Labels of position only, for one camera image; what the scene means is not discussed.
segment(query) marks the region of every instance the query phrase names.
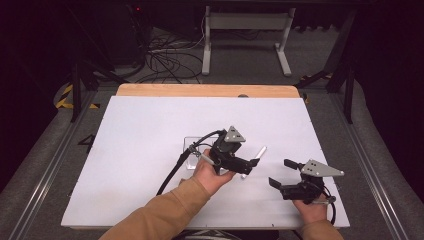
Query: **metal rail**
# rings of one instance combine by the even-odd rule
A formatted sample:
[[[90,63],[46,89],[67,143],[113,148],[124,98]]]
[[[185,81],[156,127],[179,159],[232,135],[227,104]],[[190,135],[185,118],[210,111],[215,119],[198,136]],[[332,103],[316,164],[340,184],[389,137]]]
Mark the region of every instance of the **metal rail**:
[[[390,233],[393,236],[393,239],[408,240],[409,238],[406,235],[402,223],[400,222],[390,202],[386,190],[378,179],[377,173],[375,172],[371,160],[362,146],[361,140],[358,137],[354,125],[349,124],[346,121],[346,118],[343,114],[343,103],[341,99],[337,96],[337,94],[329,94],[329,96],[334,107],[337,109],[337,113],[343,122],[346,132],[349,134],[356,153],[358,154],[359,166],[361,167],[365,179],[371,188],[371,192],[374,195],[375,201],[380,208],[380,211],[384,217],[384,220],[386,221]]]
[[[26,233],[31,227],[31,224],[34,221],[34,218],[37,215],[37,212],[40,209],[47,193],[49,192],[50,186],[52,185],[54,178],[56,177],[56,174],[62,165],[62,162],[64,161],[66,152],[69,149],[69,144],[79,124],[81,123],[81,120],[87,112],[87,109],[90,107],[90,103],[92,102],[95,95],[96,92],[90,91],[88,92],[87,96],[85,96],[80,115],[75,120],[75,122],[70,123],[66,129],[65,135],[63,136],[58,149],[56,150],[49,166],[41,177],[40,182],[34,189],[28,204],[26,205],[21,217],[15,225],[15,228],[9,236],[9,240],[19,240],[25,238]]]

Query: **metal bracket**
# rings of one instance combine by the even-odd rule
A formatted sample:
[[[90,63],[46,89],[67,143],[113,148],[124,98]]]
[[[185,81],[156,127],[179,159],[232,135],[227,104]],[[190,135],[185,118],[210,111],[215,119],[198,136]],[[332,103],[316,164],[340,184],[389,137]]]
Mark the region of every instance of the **metal bracket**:
[[[303,166],[301,172],[306,175],[314,177],[340,177],[344,176],[344,172],[335,168],[329,167],[318,161],[310,159],[305,166]]]
[[[227,135],[225,135],[225,142],[246,142],[246,139],[234,128],[230,126]]]

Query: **hand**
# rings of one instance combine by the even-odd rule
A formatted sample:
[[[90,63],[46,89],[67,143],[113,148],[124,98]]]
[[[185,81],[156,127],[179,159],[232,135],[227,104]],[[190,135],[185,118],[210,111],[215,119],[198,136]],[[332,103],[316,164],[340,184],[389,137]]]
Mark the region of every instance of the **hand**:
[[[325,200],[324,194],[321,194],[318,199]],[[293,200],[293,204],[299,210],[305,224],[327,219],[327,205],[325,204],[306,205],[302,200]]]
[[[209,149],[206,149],[203,154],[209,156]],[[218,175],[211,164],[203,159],[199,159],[193,177],[196,178],[212,196],[222,185],[229,182],[235,174],[235,172],[228,171],[222,175]]]

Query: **white table surface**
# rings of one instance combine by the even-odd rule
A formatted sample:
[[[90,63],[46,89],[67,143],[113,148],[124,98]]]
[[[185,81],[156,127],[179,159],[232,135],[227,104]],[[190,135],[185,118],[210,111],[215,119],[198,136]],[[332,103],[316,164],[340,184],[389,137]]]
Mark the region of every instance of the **white table surface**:
[[[182,153],[185,137],[202,137],[233,125],[246,138],[236,156],[259,165],[242,180],[223,186],[188,229],[295,229],[302,226],[291,201],[268,184],[297,184],[299,171],[283,160],[327,164],[301,98],[131,97],[111,98],[93,147],[72,193],[62,226],[111,227],[155,196]],[[164,192],[189,178],[179,169]],[[334,180],[324,178],[337,197],[336,227],[349,221]],[[331,208],[328,218],[332,216]]]

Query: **tan sleeve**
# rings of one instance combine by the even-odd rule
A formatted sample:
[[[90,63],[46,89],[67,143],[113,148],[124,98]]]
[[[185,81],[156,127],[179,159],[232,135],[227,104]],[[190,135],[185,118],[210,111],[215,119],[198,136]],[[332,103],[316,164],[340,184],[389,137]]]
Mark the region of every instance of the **tan sleeve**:
[[[209,198],[206,189],[192,177],[171,192],[154,197],[100,239],[171,239],[184,230]]]
[[[343,240],[342,235],[328,220],[306,224],[302,228],[304,240]]]

